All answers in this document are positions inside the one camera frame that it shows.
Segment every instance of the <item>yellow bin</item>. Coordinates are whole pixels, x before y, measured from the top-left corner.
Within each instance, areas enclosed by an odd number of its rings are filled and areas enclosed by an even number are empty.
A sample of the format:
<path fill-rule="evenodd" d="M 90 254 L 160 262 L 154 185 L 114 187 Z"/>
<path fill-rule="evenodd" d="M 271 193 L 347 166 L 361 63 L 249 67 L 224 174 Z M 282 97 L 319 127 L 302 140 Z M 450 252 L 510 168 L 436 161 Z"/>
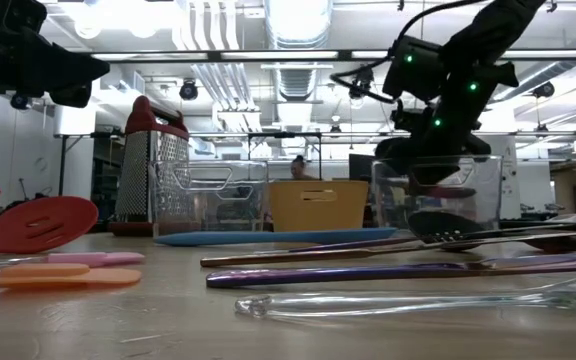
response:
<path fill-rule="evenodd" d="M 275 231 L 360 229 L 365 181 L 281 181 L 268 184 Z"/>

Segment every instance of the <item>table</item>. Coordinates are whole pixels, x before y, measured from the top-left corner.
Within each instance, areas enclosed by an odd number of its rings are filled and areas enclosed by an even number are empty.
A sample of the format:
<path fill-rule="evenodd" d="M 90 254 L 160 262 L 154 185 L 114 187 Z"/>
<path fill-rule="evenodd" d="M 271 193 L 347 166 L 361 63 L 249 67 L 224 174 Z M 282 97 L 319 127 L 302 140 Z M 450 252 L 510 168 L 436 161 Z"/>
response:
<path fill-rule="evenodd" d="M 0 359 L 576 359 L 576 311 L 486 308 L 319 322 L 252 319 L 233 312 L 239 296 L 313 290 L 474 290 L 541 286 L 576 277 L 549 274 L 207 289 L 199 259 L 263 246 L 168 248 L 146 238 L 85 236 L 60 251 L 139 251 L 143 280 L 129 288 L 0 292 Z M 523 244 L 466 254 L 420 252 L 330 265 L 477 260 L 526 255 Z"/>

